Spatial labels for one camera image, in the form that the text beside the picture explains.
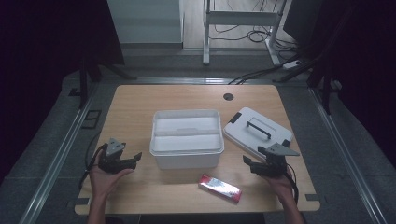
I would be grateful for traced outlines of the dark monitor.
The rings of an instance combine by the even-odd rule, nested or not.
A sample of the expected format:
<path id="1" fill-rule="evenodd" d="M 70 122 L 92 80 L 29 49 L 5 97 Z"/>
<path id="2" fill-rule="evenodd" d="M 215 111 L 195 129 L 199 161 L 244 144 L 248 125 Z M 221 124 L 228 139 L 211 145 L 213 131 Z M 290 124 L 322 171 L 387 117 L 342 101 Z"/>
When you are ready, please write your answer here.
<path id="1" fill-rule="evenodd" d="M 301 46 L 312 44 L 324 0 L 292 0 L 283 30 Z"/>

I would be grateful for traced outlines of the black tripod stand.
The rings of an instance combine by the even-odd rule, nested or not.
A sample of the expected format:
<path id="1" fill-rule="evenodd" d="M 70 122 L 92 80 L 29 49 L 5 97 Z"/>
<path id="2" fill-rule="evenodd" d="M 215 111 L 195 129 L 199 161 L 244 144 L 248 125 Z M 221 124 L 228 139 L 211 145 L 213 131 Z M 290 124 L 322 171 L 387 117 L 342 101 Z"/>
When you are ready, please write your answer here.
<path id="1" fill-rule="evenodd" d="M 128 75 L 116 65 L 106 62 L 98 56 L 83 57 L 79 65 L 79 90 L 73 89 L 70 91 L 72 96 L 79 97 L 79 108 L 83 108 L 88 102 L 88 78 L 93 82 L 99 82 L 102 79 L 102 73 L 99 66 L 102 65 L 106 69 L 113 72 L 115 75 L 128 79 L 137 80 L 137 77 Z"/>

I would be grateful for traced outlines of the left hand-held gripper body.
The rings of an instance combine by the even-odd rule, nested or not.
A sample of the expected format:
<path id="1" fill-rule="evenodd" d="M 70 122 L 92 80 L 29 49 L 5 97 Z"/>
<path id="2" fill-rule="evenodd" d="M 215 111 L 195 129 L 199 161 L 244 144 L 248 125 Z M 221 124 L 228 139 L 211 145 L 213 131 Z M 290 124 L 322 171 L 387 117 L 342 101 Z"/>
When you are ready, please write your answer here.
<path id="1" fill-rule="evenodd" d="M 125 149 L 125 143 L 121 143 L 115 138 L 110 138 L 107 143 L 101 146 L 101 149 L 102 153 L 98 162 L 100 169 L 110 174 L 117 174 L 124 169 L 120 156 Z"/>

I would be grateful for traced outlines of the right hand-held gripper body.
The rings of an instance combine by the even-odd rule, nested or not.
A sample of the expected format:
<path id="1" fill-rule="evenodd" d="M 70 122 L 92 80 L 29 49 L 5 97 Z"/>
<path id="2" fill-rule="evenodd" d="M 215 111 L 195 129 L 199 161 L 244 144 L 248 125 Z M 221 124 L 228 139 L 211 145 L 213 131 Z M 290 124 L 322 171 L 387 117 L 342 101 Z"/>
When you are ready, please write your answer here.
<path id="1" fill-rule="evenodd" d="M 265 166 L 264 176 L 277 177 L 287 172 L 287 156 L 299 156 L 299 153 L 275 143 L 268 148 L 258 147 L 258 151 L 265 156 L 264 163 L 254 162 Z"/>

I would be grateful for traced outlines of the white tray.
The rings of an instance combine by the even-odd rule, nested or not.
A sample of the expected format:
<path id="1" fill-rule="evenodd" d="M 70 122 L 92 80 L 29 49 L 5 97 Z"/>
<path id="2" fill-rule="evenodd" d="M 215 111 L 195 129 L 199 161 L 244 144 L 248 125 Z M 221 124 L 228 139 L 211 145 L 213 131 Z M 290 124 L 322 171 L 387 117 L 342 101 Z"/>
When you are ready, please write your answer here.
<path id="1" fill-rule="evenodd" d="M 220 153 L 223 146 L 217 110 L 163 110 L 154 114 L 150 141 L 153 155 Z"/>

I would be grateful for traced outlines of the metal floor rail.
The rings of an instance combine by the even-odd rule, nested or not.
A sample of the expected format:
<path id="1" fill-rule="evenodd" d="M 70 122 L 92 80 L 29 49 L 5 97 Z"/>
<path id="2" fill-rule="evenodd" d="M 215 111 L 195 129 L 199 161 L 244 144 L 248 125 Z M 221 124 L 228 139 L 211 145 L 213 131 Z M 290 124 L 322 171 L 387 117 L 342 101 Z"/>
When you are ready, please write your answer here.
<path id="1" fill-rule="evenodd" d="M 92 104 L 92 99 L 98 90 L 98 84 L 92 84 L 88 91 L 88 98 L 84 106 L 76 114 L 64 140 L 56 151 L 54 158 L 48 166 L 46 173 L 40 181 L 36 191 L 28 203 L 24 213 L 18 224 L 35 224 L 43 206 L 45 205 L 50 192 L 56 182 L 56 179 L 64 165 L 64 162 L 70 152 L 71 146 L 74 144 L 79 129 L 88 114 Z"/>
<path id="2" fill-rule="evenodd" d="M 323 120 L 323 123 L 326 129 L 329 132 L 329 135 L 340 154 L 341 160 L 345 165 L 349 176 L 354 183 L 354 186 L 361 197 L 361 201 L 366 208 L 370 219 L 373 224 L 389 224 L 387 219 L 384 216 L 384 213 L 381 207 L 378 204 L 377 198 L 374 196 L 373 191 L 369 187 L 365 177 L 363 176 L 361 169 L 358 167 L 357 163 L 352 158 L 352 155 L 349 152 L 348 146 L 344 141 L 339 129 L 334 123 L 332 116 L 329 115 L 324 109 L 320 95 L 313 89 L 307 89 L 309 94 L 314 100 L 316 108 Z"/>

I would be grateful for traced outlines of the white cabinet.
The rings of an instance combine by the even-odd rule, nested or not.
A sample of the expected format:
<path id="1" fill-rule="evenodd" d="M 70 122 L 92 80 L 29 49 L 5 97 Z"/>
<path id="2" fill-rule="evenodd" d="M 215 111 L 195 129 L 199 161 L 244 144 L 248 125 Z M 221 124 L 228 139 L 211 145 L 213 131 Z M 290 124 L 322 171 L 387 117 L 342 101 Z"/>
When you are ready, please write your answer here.
<path id="1" fill-rule="evenodd" d="M 181 0 L 107 0 L 122 44 L 181 44 Z"/>

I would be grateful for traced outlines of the white power strip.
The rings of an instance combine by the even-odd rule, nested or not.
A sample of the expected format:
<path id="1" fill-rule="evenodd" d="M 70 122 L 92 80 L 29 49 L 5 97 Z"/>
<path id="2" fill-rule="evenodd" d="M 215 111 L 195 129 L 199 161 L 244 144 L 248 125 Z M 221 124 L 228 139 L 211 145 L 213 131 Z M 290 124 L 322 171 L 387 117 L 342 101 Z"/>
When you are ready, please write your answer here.
<path id="1" fill-rule="evenodd" d="M 295 61 L 292 61 L 292 62 L 289 62 L 289 63 L 285 63 L 283 65 L 283 68 L 289 70 L 289 69 L 293 69 L 293 68 L 295 68 L 295 67 L 297 67 L 297 66 L 299 66 L 301 64 L 302 64 L 302 62 L 300 60 L 295 60 Z"/>

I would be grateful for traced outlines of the person's right hand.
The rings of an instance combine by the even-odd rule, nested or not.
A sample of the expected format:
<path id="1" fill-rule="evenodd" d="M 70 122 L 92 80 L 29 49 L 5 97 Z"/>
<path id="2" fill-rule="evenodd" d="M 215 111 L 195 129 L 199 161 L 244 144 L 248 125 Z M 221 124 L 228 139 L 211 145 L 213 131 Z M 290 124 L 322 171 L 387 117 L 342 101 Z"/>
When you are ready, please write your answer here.
<path id="1" fill-rule="evenodd" d="M 290 182 L 289 175 L 277 177 L 264 176 L 263 179 L 269 183 L 270 188 L 275 192 L 282 204 L 294 202 L 293 186 Z"/>

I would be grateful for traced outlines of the white plastic storage box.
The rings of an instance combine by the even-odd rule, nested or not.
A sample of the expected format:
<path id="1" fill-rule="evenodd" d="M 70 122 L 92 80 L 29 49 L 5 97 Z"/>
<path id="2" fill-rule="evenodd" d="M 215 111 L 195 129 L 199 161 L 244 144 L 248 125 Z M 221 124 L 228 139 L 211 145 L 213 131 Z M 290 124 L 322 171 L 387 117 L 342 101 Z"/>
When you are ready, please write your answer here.
<path id="1" fill-rule="evenodd" d="M 192 154 L 192 155 L 165 155 L 156 156 L 149 151 L 155 158 L 160 169 L 195 169 L 195 168 L 212 168 L 219 163 L 220 153 Z"/>

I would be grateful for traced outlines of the person's left hand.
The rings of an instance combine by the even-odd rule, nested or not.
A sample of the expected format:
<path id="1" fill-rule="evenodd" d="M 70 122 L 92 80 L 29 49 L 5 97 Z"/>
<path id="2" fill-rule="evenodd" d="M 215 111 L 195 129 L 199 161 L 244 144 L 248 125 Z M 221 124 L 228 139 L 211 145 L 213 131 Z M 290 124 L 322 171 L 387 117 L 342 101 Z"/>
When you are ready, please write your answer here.
<path id="1" fill-rule="evenodd" d="M 92 197 L 95 200 L 106 200 L 108 195 L 115 189 L 119 180 L 131 174 L 133 169 L 124 169 L 117 174 L 110 174 L 99 168 L 99 159 L 102 152 L 95 157 L 93 166 L 89 171 L 89 177 L 92 186 Z"/>

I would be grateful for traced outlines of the red and white packet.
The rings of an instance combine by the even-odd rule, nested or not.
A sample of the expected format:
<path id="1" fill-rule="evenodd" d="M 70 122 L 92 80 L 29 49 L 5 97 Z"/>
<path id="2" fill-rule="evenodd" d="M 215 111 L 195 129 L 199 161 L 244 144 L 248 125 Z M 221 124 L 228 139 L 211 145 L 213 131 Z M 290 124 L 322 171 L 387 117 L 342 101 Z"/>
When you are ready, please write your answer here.
<path id="1" fill-rule="evenodd" d="M 202 175 L 199 179 L 198 186 L 200 189 L 214 193 L 233 203 L 239 203 L 242 196 L 242 190 L 240 188 L 209 175 Z"/>

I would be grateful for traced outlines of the white metal stand frame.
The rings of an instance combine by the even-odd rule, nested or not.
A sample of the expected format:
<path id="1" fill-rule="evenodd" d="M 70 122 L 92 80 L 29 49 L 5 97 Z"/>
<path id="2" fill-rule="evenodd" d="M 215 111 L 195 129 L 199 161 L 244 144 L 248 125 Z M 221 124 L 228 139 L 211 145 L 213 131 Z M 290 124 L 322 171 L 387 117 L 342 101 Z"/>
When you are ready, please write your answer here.
<path id="1" fill-rule="evenodd" d="M 205 39 L 203 43 L 203 64 L 208 65 L 210 62 L 209 28 L 211 25 L 251 25 L 270 27 L 270 37 L 264 40 L 265 46 L 269 52 L 273 65 L 275 67 L 281 65 L 281 62 L 276 54 L 274 44 L 276 42 L 276 34 L 283 17 L 287 0 L 281 1 L 280 8 L 277 12 L 212 10 L 210 7 L 210 2 L 211 0 L 206 0 L 205 4 Z"/>

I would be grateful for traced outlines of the black slanted stand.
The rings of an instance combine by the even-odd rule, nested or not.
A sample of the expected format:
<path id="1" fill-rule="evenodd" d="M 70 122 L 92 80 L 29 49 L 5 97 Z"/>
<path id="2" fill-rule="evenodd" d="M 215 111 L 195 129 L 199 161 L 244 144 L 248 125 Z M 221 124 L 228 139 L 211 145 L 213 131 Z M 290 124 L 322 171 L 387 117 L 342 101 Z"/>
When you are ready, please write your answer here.
<path id="1" fill-rule="evenodd" d="M 341 17 L 340 21 L 337 23 L 334 32 L 330 36 L 328 42 L 326 43 L 325 47 L 323 48 L 322 52 L 313 60 L 311 60 L 308 63 L 303 63 L 299 65 L 294 71 L 289 73 L 288 75 L 281 77 L 279 79 L 274 79 L 274 82 L 276 83 L 284 83 L 289 80 L 291 80 L 294 77 L 297 77 L 300 75 L 302 72 L 305 72 L 309 70 L 310 68 L 314 68 L 316 65 L 319 65 L 322 63 L 332 52 L 334 45 L 339 38 L 340 34 L 344 30 L 344 27 L 346 26 L 347 21 L 349 20 L 351 14 L 353 13 L 354 7 L 349 7 L 348 9 L 345 10 L 343 16 Z"/>

